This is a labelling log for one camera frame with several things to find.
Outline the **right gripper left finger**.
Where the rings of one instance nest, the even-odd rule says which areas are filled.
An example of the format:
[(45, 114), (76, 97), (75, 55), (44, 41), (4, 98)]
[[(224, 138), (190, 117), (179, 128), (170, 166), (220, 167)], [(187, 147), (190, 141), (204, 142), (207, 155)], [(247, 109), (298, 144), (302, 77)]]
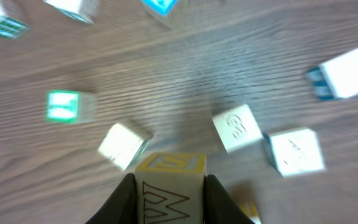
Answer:
[(86, 224), (137, 224), (135, 175), (127, 174)]

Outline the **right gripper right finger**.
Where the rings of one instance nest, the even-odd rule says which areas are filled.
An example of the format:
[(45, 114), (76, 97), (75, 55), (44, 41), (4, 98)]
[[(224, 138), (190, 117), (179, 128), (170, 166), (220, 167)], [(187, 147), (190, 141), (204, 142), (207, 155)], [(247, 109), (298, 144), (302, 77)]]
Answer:
[(203, 216), (205, 224), (254, 224), (213, 174), (204, 177)]

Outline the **wooden block M drawing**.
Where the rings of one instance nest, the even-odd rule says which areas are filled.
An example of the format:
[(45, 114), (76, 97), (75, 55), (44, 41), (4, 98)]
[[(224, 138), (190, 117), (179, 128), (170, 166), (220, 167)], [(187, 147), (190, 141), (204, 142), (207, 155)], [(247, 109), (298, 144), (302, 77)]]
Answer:
[(155, 152), (135, 168), (140, 224), (202, 224), (206, 155)]

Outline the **wooden block animal drawing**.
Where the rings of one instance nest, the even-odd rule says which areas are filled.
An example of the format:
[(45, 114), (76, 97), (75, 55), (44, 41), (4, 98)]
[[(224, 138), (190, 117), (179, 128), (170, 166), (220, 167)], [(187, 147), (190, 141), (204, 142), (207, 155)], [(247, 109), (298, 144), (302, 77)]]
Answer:
[(137, 123), (122, 120), (111, 126), (98, 152), (124, 171), (135, 164), (151, 142), (153, 134)]

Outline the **plain wooden block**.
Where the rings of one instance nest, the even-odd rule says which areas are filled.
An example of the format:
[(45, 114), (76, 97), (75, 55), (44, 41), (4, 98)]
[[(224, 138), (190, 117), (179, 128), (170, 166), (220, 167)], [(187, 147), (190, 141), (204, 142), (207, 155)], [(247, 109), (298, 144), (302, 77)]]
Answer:
[(212, 121), (226, 152), (234, 152), (263, 138), (247, 104), (214, 115)]

